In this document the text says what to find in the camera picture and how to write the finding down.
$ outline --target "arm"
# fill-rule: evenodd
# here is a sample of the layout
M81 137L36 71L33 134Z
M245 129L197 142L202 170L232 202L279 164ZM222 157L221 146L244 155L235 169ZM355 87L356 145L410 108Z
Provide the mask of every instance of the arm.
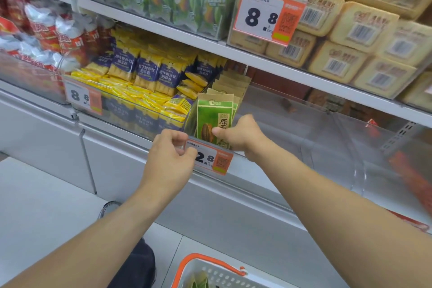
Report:
M175 148L186 139L186 133L164 130L155 138L141 184L127 202L3 288L106 288L138 240L189 180L197 151Z
M304 165L266 138L251 115L213 134L262 168L350 287L430 287L427 234Z

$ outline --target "white shelf base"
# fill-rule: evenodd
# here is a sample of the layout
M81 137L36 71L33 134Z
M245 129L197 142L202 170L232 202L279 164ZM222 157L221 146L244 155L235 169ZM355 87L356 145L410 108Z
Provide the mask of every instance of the white shelf base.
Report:
M186 43L202 50L215 53L217 55L239 61L249 66L259 68L263 71L273 73L282 78L308 85L312 88L320 89L330 94L352 100L356 103L375 108L377 110L401 117L403 119L416 122L423 126L432 128L432 114L416 110L412 107L403 105L394 100L388 100L369 94L367 92L336 83L325 78L315 76L311 73L292 68L264 57L253 55L239 49L226 45L224 41L213 41L210 39L191 34L163 23L139 17L114 7L106 6L92 0L77 0L78 6L86 10L103 14L116 20L140 27L161 36Z

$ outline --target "price tag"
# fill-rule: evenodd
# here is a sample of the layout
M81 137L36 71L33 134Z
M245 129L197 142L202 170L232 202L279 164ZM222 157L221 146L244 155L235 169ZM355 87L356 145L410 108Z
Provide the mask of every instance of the price tag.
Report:
M305 6L296 0L241 0L233 29L287 46Z
M72 104L85 108L93 113L102 115L101 92L84 85L63 80L66 99Z
M196 166L222 175L225 175L228 171L228 167L234 155L232 151L219 149L213 144L206 144L191 138L189 138L184 145L185 149L193 147L198 151L197 158L195 159Z

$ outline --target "shopping basket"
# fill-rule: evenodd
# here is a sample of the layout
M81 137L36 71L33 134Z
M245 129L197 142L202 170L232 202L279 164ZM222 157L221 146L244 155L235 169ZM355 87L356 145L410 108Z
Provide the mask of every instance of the shopping basket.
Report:
M283 288L249 273L243 266L233 266L201 254L190 254L180 263L171 288L189 288L191 277L207 275L209 288Z

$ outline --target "hand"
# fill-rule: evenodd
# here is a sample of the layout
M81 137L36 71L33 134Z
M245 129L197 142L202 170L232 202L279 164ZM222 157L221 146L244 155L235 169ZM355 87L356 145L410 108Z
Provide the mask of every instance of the hand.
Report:
M186 133L168 129L155 137L137 194L145 192L165 207L183 189L197 157L195 148L178 148L186 140Z
M244 151L248 160L255 162L257 153L269 139L262 133L252 114L242 116L235 127L213 128L212 133L229 142L235 151Z

